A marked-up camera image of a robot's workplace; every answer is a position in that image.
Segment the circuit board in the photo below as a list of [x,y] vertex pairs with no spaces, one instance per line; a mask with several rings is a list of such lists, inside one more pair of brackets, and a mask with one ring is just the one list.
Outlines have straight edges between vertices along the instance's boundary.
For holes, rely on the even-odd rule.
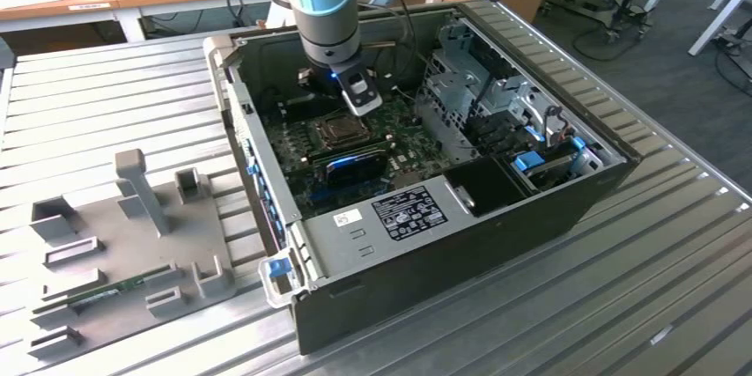
[[[402,97],[385,97],[381,107],[360,119],[336,110],[300,122],[266,122],[265,130],[306,218],[424,181],[450,166],[440,143]],[[369,174],[362,181],[336,188],[321,186],[325,169],[369,152],[386,161],[377,176]]]

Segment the barcode sticker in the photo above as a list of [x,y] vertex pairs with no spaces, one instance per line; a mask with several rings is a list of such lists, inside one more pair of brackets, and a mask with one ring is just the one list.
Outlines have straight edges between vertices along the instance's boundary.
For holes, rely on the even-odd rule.
[[68,6],[69,11],[84,11],[86,9],[102,9],[109,8],[109,4],[74,4],[73,6]]

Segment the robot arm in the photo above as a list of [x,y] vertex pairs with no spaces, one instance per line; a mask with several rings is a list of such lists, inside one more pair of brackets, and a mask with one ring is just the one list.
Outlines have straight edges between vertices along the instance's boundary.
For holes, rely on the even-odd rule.
[[289,5],[305,54],[314,67],[330,70],[350,112],[362,116],[381,105],[376,84],[361,62],[357,3],[390,0],[274,0]]

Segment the slotted metal table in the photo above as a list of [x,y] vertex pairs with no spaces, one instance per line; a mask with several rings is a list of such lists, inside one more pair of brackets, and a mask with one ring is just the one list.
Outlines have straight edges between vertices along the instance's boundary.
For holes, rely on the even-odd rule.
[[645,159],[577,226],[502,268],[301,357],[265,302],[262,244],[204,67],[204,35],[21,57],[0,108],[0,363],[40,367],[24,340],[41,241],[29,202],[117,195],[114,151],[138,147],[152,184],[212,178],[234,298],[41,374],[746,374],[752,371],[749,197],[608,85],[489,0],[468,5]]

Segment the gray carpet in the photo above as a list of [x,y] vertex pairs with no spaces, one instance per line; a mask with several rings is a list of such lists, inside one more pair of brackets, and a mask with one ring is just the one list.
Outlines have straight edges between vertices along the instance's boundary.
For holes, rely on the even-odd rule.
[[[748,119],[752,98],[717,75],[712,45],[697,57],[686,53],[716,16],[708,9],[712,1],[662,0],[645,40],[609,63],[589,60],[572,48],[576,35],[596,26],[593,21],[554,8],[548,16],[537,16],[534,26],[720,171],[752,191],[752,174],[746,172],[752,159]],[[748,11],[740,10],[728,24],[738,26],[749,16]],[[586,50],[590,55],[602,56],[601,40],[592,39],[588,37],[581,45],[592,47]],[[742,84],[742,75],[725,58],[721,65],[729,77]]]

